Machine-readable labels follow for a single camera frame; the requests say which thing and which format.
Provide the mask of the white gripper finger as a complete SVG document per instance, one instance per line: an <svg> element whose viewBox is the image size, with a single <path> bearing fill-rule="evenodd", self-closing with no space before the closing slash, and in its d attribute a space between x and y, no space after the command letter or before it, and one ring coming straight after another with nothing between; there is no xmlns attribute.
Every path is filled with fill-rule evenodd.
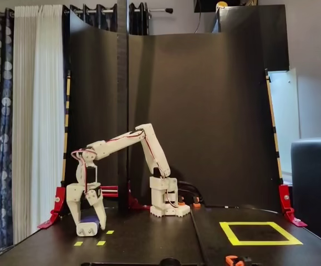
<svg viewBox="0 0 321 266"><path fill-rule="evenodd" d="M86 199L95 210L95 213L100 222L100 228L104 230L106 226L106 213L101 190L89 190L86 193Z"/></svg>
<svg viewBox="0 0 321 266"><path fill-rule="evenodd" d="M67 203L74 223L78 225L81 220L80 203Z"/></svg>

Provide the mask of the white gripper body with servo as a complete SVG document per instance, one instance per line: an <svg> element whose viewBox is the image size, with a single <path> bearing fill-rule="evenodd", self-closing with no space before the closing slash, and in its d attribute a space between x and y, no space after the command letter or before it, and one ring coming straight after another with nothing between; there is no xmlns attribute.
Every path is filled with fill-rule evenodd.
<svg viewBox="0 0 321 266"><path fill-rule="evenodd" d="M72 183L67 186L67 204L77 204L80 202L82 195L91 206L103 204L103 195L99 182L88 183L83 186L79 183Z"/></svg>

